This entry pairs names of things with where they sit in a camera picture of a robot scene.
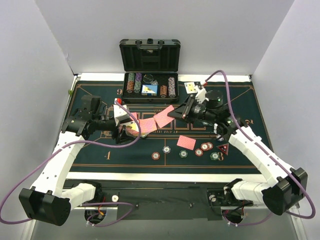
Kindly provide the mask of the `red triangular dealer button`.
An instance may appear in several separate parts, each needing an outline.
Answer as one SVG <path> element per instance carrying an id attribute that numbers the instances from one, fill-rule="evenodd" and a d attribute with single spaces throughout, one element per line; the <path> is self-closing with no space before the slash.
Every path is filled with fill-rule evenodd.
<path id="1" fill-rule="evenodd" d="M 218 145 L 217 148 L 225 155 L 229 155 L 229 144 L 228 143 L 225 143 L 225 144 L 221 144 L 221 145 Z"/>

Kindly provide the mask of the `red poker chip stack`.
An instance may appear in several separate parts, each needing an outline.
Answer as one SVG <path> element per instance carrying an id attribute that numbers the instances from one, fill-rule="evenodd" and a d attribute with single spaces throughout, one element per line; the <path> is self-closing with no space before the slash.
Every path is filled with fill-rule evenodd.
<path id="1" fill-rule="evenodd" d="M 161 157 L 161 155 L 160 155 L 159 152 L 153 152 L 153 153 L 151 154 L 151 158 L 152 158 L 153 160 L 155 160 L 155 161 L 159 160 L 160 157 Z"/>

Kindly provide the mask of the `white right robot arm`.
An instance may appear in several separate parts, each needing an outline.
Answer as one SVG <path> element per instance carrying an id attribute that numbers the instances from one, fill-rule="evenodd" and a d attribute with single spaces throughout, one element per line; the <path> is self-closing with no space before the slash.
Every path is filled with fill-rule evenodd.
<path id="1" fill-rule="evenodd" d="M 273 214 L 281 216 L 305 197 L 306 171 L 295 169 L 278 158 L 261 137 L 223 104 L 220 91 L 207 92 L 203 100 L 190 95 L 168 116 L 187 123 L 199 121 L 211 126 L 219 138 L 238 149 L 263 175 L 265 182 L 237 178 L 225 185 L 223 198 L 226 203 L 234 205 L 240 200 L 262 203 Z"/>

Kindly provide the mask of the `red card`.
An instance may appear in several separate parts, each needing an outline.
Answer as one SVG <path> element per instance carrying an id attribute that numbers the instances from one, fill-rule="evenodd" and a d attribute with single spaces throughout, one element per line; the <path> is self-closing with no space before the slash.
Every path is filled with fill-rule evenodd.
<path id="1" fill-rule="evenodd" d="M 196 145 L 196 140 L 184 135 L 180 135 L 176 145 L 184 149 L 193 150 Z"/>

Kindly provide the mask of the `red playing card deck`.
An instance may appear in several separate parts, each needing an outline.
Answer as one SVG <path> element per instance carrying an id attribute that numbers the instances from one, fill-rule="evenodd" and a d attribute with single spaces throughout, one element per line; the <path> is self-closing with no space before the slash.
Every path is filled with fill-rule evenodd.
<path id="1" fill-rule="evenodd" d="M 140 135 L 148 135 L 151 132 L 154 132 L 157 130 L 157 124 L 153 117 L 146 118 L 146 119 L 140 119 L 136 112 L 133 112 L 132 115 L 138 120 L 139 126 L 141 128 L 141 134 Z M 130 118 L 131 121 L 121 124 L 123 128 L 126 129 L 126 132 L 132 136 L 137 137 L 139 134 L 139 128 L 137 126 L 137 123 L 133 120 L 133 118 Z"/>

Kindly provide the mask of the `green poker chip stack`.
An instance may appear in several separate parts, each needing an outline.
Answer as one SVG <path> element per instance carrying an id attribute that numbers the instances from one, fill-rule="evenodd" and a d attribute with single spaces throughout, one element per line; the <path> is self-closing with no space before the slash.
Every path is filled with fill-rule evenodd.
<path id="1" fill-rule="evenodd" d="M 188 152 L 186 150 L 181 150 L 179 152 L 179 157 L 180 158 L 186 158 L 188 156 Z"/>

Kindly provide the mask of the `blue poker chip stack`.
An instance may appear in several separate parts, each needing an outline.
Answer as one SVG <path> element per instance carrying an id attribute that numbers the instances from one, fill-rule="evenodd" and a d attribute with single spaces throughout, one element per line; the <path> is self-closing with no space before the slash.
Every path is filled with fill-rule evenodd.
<path id="1" fill-rule="evenodd" d="M 165 154 L 168 154 L 171 152 L 171 148 L 169 146 L 164 146 L 162 150 Z"/>

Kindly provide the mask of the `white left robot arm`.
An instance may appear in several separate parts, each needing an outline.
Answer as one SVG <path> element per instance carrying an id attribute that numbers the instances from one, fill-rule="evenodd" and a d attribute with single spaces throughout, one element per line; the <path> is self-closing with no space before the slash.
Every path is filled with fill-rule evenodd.
<path id="1" fill-rule="evenodd" d="M 63 191 L 78 153 L 90 143 L 90 135 L 98 130 L 111 131 L 112 137 L 119 139 L 120 122 L 137 120 L 118 98 L 114 101 L 113 117 L 100 115 L 100 107 L 99 96 L 86 95 L 82 107 L 64 121 L 54 152 L 44 162 L 41 174 L 30 188 L 23 188 L 19 193 L 19 201 L 28 218 L 62 226 L 74 208 L 85 203 L 97 206 L 102 202 L 102 186 L 98 182 L 84 181 Z"/>

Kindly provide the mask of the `blue chips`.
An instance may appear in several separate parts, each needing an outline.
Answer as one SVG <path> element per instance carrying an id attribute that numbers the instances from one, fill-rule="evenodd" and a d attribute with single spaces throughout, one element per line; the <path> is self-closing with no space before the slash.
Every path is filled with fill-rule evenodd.
<path id="1" fill-rule="evenodd" d="M 216 136 L 216 139 L 220 142 L 224 140 L 224 138 L 219 134 Z"/>

